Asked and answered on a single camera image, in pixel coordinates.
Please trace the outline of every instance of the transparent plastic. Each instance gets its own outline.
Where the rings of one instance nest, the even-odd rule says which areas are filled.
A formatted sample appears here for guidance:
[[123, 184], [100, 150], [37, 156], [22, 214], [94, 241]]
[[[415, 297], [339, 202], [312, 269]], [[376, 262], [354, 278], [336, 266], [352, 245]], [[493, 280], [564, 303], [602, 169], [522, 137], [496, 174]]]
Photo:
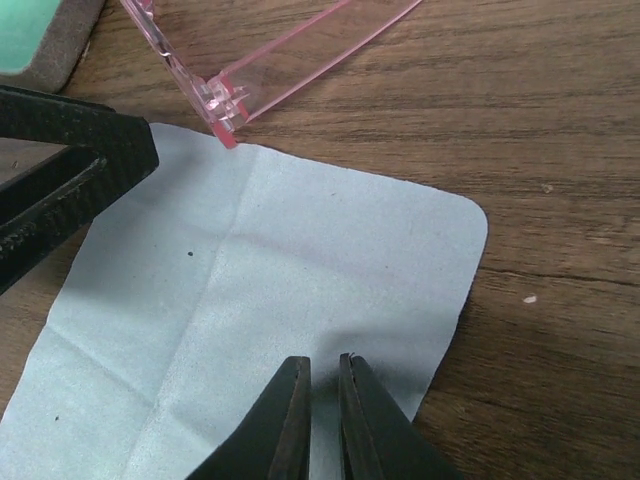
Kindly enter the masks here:
[[[236, 129], [349, 56], [421, 1], [121, 0], [193, 107], [228, 148], [236, 145]], [[229, 40], [211, 41], [211, 32], [220, 31], [228, 32]]]

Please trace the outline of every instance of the wood grain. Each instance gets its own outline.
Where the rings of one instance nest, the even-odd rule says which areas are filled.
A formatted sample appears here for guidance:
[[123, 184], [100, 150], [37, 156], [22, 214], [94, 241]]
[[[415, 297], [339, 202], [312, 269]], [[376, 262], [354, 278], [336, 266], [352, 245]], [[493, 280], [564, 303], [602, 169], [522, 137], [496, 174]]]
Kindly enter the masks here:
[[[206, 131], [115, 0], [66, 93]], [[425, 2], [241, 138], [487, 212], [416, 417], [469, 477], [640, 478], [640, 3]], [[81, 238], [0, 297], [0, 409]]]

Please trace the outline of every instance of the light blue cloth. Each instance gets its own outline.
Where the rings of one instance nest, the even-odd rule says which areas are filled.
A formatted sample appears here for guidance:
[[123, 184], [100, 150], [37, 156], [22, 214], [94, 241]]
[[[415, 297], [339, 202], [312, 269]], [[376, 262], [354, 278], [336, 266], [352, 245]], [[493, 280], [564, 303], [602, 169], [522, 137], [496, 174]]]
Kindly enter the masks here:
[[154, 125], [161, 165], [93, 223], [0, 423], [0, 478], [182, 480], [311, 357], [311, 478], [340, 471], [338, 357], [413, 417], [487, 235], [472, 201]]

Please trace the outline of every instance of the sanding sponge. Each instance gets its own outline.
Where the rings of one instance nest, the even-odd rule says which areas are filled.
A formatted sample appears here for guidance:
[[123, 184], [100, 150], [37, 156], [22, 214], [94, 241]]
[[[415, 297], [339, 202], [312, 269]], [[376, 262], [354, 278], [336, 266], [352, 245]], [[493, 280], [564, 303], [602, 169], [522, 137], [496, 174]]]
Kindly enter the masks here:
[[57, 92], [104, 0], [0, 0], [0, 83]]

